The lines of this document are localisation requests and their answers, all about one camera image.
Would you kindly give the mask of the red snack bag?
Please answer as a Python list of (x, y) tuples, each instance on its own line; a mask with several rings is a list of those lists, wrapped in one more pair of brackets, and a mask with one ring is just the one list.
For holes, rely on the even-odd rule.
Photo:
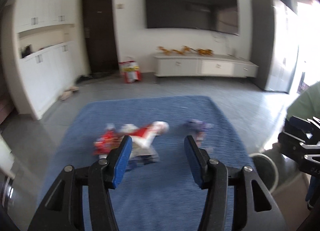
[(94, 142), (94, 154), (107, 156), (113, 149), (120, 146), (123, 135), (118, 133), (114, 124), (108, 124), (104, 134)]

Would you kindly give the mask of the round trash bin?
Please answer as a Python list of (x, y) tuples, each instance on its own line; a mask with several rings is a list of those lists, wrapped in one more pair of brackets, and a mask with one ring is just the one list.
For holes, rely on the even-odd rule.
[(255, 165), (259, 177), (269, 192), (273, 193), (279, 182), (279, 172), (276, 164), (269, 156), (262, 153), (252, 153), (249, 156)]

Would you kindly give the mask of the purple wrapper far right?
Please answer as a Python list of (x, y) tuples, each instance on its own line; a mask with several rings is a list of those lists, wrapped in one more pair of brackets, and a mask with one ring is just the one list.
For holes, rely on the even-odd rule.
[(207, 131), (213, 127), (212, 124), (197, 119), (187, 120), (184, 126), (193, 136), (193, 139), (198, 147), (201, 146)]

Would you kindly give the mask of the person in green shirt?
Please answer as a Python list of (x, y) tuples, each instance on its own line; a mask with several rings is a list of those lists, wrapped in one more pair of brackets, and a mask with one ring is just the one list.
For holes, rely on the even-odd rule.
[(288, 108), (286, 120), (295, 116), (304, 120), (319, 118), (320, 82), (305, 90)]

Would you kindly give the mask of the blue shaggy rug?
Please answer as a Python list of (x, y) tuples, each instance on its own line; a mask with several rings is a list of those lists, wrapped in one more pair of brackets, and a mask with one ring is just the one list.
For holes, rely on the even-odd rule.
[(88, 167), (98, 160), (94, 142), (116, 130), (165, 122), (169, 130), (131, 159), (119, 187), (110, 191), (120, 230), (197, 230), (206, 192), (194, 182), (183, 141), (196, 119), (209, 124), (202, 148), (228, 167), (252, 165), (236, 130), (207, 96), (97, 101), (87, 104), (67, 130), (49, 163), (42, 199), (66, 165)]

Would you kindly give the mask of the red white shopping bag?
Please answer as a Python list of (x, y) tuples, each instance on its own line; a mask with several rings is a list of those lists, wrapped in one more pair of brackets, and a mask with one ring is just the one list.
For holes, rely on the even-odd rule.
[(119, 62), (118, 65), (120, 74), (124, 78), (125, 83), (141, 81), (142, 76), (140, 66), (132, 57), (128, 57), (127, 60)]

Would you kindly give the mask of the beige slippers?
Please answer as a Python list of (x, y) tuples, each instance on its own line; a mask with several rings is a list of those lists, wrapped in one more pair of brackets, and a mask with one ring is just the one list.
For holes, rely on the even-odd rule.
[(72, 86), (69, 89), (67, 89), (66, 91), (64, 91), (60, 96), (59, 96), (59, 100), (60, 101), (65, 101), (68, 98), (70, 98), (73, 93), (78, 92), (79, 91), (79, 87), (77, 86)]

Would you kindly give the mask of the white tv console cabinet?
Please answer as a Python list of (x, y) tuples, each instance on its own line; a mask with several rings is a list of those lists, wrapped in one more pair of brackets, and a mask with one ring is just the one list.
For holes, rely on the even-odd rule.
[(180, 76), (255, 78), (258, 72), (258, 66), (251, 61), (229, 55), (156, 54), (154, 58), (155, 76), (159, 78)]

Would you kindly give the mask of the golden tiger ornament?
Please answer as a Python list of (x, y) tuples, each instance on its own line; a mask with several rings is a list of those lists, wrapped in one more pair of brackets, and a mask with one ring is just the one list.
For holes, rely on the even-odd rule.
[(213, 56), (214, 52), (211, 49), (197, 49), (196, 52), (201, 56)]

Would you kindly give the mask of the golden dragon ornament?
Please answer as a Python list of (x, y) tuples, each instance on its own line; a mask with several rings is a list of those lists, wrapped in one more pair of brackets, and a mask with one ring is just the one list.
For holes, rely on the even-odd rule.
[(162, 46), (157, 47), (164, 55), (178, 54), (178, 55), (186, 55), (188, 53), (195, 53), (196, 50), (187, 46), (183, 46), (181, 49), (167, 49)]

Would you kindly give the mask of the dark tall cabinet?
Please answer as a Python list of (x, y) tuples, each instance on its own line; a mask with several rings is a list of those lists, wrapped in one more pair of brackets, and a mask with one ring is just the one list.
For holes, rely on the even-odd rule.
[(252, 82), (268, 92), (289, 93), (298, 57), (297, 15), (281, 0), (251, 0)]

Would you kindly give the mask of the dark brown entrance door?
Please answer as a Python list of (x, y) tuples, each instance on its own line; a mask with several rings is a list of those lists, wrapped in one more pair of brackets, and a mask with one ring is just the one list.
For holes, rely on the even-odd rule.
[(118, 71), (112, 0), (82, 0), (82, 20), (91, 72)]

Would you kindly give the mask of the white wall cabinet unit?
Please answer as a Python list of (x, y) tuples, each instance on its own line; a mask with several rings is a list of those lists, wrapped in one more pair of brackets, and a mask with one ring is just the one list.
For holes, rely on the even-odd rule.
[[(13, 50), (5, 57), (20, 87), (13, 93), (16, 107), (40, 120), (79, 74), (70, 35), (75, 0), (11, 0), (9, 6)], [(33, 53), (22, 58), (29, 44)]]

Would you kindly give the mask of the wall mounted black television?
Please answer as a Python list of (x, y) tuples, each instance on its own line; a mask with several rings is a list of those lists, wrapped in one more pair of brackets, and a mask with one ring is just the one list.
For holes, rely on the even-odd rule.
[(238, 0), (145, 0), (146, 27), (239, 35)]

